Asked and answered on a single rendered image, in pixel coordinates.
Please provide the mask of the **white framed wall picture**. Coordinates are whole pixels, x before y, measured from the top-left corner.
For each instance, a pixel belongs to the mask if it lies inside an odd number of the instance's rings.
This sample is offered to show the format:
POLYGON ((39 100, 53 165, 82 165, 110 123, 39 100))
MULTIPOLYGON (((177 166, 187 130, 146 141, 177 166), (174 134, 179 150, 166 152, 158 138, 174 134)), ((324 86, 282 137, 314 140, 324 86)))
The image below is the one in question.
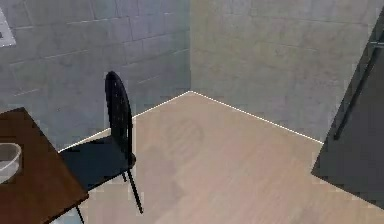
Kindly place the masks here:
POLYGON ((6 17, 0 8, 0 48, 12 46, 16 44, 16 40, 12 34, 6 17))

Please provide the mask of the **black chair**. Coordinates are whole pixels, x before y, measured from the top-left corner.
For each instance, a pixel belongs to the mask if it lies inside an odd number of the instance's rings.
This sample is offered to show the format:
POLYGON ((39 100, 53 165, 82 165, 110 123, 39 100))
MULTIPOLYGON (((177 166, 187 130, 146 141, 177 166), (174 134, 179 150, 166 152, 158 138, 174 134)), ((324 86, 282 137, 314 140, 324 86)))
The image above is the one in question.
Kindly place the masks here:
POLYGON ((133 117, 129 98, 120 76, 109 71, 105 77, 105 94, 110 134, 59 153, 80 185, 90 191, 121 175, 130 180, 140 213, 142 203, 131 173, 136 163, 133 153, 133 117))

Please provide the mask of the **dark grey fridge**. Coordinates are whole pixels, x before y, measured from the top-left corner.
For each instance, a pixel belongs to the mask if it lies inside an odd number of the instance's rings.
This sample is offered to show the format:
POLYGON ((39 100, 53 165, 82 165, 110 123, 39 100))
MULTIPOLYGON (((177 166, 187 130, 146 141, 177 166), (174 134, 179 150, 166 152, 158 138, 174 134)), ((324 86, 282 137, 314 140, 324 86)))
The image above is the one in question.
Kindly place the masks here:
POLYGON ((384 7, 311 174, 384 210, 384 7))

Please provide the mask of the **brown wooden table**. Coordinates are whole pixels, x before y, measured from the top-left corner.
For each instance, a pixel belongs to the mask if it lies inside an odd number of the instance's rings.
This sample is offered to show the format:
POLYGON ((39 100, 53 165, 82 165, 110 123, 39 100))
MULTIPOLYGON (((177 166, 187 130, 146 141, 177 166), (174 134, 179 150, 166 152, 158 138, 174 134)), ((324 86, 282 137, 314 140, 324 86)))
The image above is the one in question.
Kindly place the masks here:
POLYGON ((21 147, 21 170, 0 184, 0 224, 49 224, 88 198, 25 108, 0 114, 0 143, 21 147))

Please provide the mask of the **grey bowl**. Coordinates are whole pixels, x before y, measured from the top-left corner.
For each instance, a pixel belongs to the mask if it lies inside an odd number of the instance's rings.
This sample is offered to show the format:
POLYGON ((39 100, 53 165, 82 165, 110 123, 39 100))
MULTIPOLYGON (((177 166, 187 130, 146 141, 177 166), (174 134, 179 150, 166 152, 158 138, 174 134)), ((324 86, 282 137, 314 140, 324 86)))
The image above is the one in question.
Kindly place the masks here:
POLYGON ((21 147, 16 143, 0 143, 0 184, 14 177, 21 169, 21 147))

